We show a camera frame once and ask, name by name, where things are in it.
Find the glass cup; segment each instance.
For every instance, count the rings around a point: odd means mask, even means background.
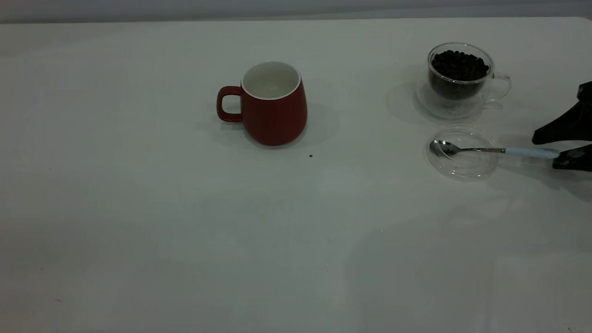
[[[487,178],[497,168],[497,153],[458,152],[448,155],[442,150],[440,142],[459,148],[493,148],[493,142],[475,126],[456,124],[436,133],[426,146],[428,161],[442,174],[460,180]]]
[[[474,81],[454,80],[440,74],[432,66],[432,60],[436,55],[449,50],[483,59],[485,65],[489,66],[487,74]],[[434,47],[427,56],[427,68],[427,74],[417,83],[417,97],[428,111],[442,119],[469,117],[484,104],[506,96],[511,88],[510,77],[494,71],[493,59],[485,51],[465,43],[445,43]],[[491,92],[491,83],[494,79],[506,82],[504,91]]]

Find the spoon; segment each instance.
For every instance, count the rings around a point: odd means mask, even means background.
[[[444,152],[448,156],[452,156],[459,152],[486,152],[486,153],[502,153],[515,156],[527,156],[534,158],[548,158],[554,159],[559,157],[560,151],[557,149],[543,149],[543,148],[458,148],[454,143],[444,140],[434,140],[430,142],[430,149],[434,153]]]

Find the white table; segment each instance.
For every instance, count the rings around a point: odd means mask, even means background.
[[[475,124],[532,146],[592,80],[591,36],[582,18],[0,26],[0,331],[591,332],[592,175],[502,156],[447,178],[413,98],[433,46],[476,44],[513,90]],[[308,97],[282,148],[215,114],[267,59]]]

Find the spoon head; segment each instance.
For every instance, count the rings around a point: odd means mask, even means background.
[[[449,156],[461,151],[460,148],[458,148],[454,143],[443,140],[434,140],[430,142],[430,149],[437,155],[441,155],[443,152]]]

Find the mug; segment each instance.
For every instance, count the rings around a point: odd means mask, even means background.
[[[459,81],[439,73],[432,66],[436,55],[447,52],[464,52],[481,58],[489,66],[487,73],[474,81]],[[432,114],[443,119],[461,119],[474,114],[486,103],[495,102],[508,94],[511,79],[508,75],[495,72],[492,58],[477,46],[465,43],[445,43],[438,45],[427,56],[427,75],[417,83],[417,97]],[[492,94],[491,83],[495,79],[504,80],[504,91]]]
[[[240,114],[222,109],[224,96],[240,96]],[[240,80],[240,87],[224,87],[216,102],[218,117],[244,129],[264,145],[283,145],[296,139],[307,119],[302,77],[285,62],[266,61],[251,67]]]

